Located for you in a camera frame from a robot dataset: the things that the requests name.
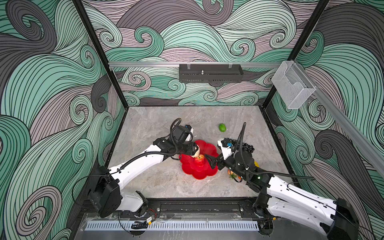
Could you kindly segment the pale yellow pear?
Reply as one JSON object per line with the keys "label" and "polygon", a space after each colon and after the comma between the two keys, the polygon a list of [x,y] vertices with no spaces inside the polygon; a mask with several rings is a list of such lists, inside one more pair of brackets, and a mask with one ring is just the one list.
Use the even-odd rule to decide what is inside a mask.
{"label": "pale yellow pear", "polygon": [[200,155],[200,149],[196,150],[196,152],[193,155],[193,158],[197,158]]}

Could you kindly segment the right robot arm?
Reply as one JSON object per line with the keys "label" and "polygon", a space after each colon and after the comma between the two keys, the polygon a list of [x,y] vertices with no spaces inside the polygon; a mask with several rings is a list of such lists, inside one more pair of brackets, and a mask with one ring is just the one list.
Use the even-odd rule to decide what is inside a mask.
{"label": "right robot arm", "polygon": [[283,173],[269,172],[255,165],[250,153],[205,155],[212,168],[227,168],[246,182],[258,196],[252,204],[254,213],[263,219],[260,232],[273,231],[273,218],[284,218],[323,234],[329,240],[357,240],[359,220],[352,205],[344,200],[323,198],[284,181]]}

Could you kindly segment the red flower-shaped fruit bowl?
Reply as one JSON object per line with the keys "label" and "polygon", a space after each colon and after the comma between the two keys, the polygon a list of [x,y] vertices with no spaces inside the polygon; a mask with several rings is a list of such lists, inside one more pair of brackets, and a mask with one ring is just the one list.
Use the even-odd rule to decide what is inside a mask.
{"label": "red flower-shaped fruit bowl", "polygon": [[[207,143],[203,140],[196,140],[195,143],[200,148],[200,154],[209,155],[214,158],[219,156],[216,146]],[[205,160],[203,165],[197,165],[194,162],[195,158],[188,155],[181,155],[180,162],[182,163],[182,170],[187,175],[192,175],[197,180],[203,180],[206,177],[214,176],[218,172],[218,167],[212,169],[208,160]]]}

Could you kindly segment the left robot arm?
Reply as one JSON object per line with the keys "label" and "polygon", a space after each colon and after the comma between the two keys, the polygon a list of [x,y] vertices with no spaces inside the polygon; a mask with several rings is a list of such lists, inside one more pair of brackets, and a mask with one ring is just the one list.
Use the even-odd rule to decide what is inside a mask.
{"label": "left robot arm", "polygon": [[194,129],[190,125],[172,126],[166,137],[156,139],[141,154],[118,166],[100,167],[90,176],[88,199],[101,218],[116,211],[128,211],[136,217],[146,214],[148,200],[139,192],[123,193],[134,178],[147,169],[175,155],[195,157],[200,148],[193,142]]}

